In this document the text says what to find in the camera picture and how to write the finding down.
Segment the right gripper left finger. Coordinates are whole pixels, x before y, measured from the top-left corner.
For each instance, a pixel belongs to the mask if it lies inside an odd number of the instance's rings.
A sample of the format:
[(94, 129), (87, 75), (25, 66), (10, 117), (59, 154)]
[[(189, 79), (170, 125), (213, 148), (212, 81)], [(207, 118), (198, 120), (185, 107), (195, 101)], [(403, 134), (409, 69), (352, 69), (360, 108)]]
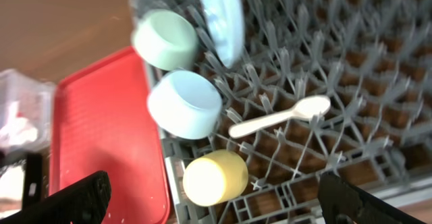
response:
[(101, 224), (111, 199), (105, 171), (96, 171), (48, 198), (1, 220), (1, 224)]

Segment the small light blue bowl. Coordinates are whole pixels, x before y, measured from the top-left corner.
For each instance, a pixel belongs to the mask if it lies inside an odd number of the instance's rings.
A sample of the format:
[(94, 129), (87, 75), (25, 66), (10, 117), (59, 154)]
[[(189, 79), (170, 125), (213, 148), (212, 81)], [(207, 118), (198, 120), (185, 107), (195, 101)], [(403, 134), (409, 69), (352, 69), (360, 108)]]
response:
[(222, 97), (206, 78), (178, 69), (153, 87), (148, 111), (163, 130), (188, 140), (206, 138), (214, 129), (222, 109)]

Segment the white tissue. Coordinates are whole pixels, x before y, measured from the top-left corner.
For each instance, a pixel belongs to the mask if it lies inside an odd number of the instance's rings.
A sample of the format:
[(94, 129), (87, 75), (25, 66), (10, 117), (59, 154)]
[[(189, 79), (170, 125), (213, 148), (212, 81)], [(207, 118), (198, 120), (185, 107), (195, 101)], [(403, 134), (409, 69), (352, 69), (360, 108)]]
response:
[(19, 107), (18, 101), (12, 101), (1, 112), (1, 148), (21, 146), (38, 138), (38, 129), (21, 114)]

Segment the green bowl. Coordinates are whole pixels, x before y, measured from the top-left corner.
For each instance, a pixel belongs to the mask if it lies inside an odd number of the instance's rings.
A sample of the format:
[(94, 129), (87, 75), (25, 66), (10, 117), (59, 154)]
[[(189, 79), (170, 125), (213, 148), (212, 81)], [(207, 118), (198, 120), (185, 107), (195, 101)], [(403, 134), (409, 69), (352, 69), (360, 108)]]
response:
[(198, 53), (198, 35), (192, 24), (174, 11), (152, 9), (131, 34), (136, 53), (165, 71), (190, 69)]

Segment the white plastic spoon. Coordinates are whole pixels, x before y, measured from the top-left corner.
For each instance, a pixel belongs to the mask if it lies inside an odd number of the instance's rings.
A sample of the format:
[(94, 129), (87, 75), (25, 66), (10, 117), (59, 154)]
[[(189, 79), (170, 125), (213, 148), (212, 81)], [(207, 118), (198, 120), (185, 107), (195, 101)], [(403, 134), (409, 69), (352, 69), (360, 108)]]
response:
[(241, 138), (289, 119), (310, 121), (313, 117), (323, 116), (330, 108), (331, 100), (328, 96), (308, 96), (299, 100), (293, 107), (284, 111), (232, 125), (228, 133), (231, 138)]

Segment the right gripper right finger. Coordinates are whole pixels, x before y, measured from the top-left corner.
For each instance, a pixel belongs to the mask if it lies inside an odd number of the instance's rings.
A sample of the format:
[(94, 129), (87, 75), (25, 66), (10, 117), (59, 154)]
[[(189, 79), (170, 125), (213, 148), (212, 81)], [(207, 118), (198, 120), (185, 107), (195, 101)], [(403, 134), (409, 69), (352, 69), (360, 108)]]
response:
[(318, 200), (326, 224), (424, 224), (331, 172), (320, 177)]

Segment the yellow plastic cup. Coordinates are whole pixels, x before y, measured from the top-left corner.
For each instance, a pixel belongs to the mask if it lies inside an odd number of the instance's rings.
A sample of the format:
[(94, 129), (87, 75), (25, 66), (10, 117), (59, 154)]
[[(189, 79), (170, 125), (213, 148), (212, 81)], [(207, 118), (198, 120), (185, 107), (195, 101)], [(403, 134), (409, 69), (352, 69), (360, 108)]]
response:
[(216, 150), (193, 160), (183, 176), (186, 196), (199, 206), (213, 206), (237, 198), (247, 184), (246, 162), (229, 150)]

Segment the large light blue plate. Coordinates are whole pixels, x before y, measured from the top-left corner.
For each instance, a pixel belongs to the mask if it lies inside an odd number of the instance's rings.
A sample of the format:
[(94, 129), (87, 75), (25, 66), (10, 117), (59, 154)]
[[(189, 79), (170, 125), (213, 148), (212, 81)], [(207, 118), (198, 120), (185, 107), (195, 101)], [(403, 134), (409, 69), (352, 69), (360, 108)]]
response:
[(230, 68), (240, 58), (245, 39), (242, 0), (200, 0), (217, 56)]

